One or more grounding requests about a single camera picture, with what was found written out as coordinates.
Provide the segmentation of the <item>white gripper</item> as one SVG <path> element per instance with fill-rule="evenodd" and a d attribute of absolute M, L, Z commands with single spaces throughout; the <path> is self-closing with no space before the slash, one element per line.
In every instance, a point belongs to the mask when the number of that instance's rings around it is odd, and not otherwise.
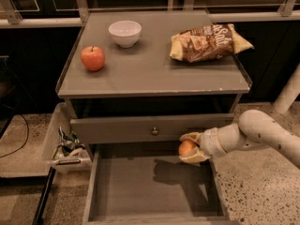
<path fill-rule="evenodd" d="M 221 146 L 218 138 L 218 129 L 216 127 L 207 129 L 203 134 L 201 132 L 190 132 L 182 135 L 179 140 L 192 141 L 200 145 L 188 152 L 186 155 L 180 156 L 180 160 L 187 164 L 195 164 L 208 160 L 210 157 L 220 158 L 226 155 L 225 150 Z"/>

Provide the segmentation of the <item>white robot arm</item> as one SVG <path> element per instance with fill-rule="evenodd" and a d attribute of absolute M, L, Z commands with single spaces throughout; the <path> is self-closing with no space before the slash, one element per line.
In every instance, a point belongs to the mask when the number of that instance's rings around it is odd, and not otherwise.
<path fill-rule="evenodd" d="M 233 151 L 270 147 L 295 167 L 300 167 L 300 138 L 267 113 L 255 109 L 254 104 L 239 105 L 235 123 L 204 132 L 186 133 L 179 141 L 179 158 L 186 163 L 224 157 Z"/>

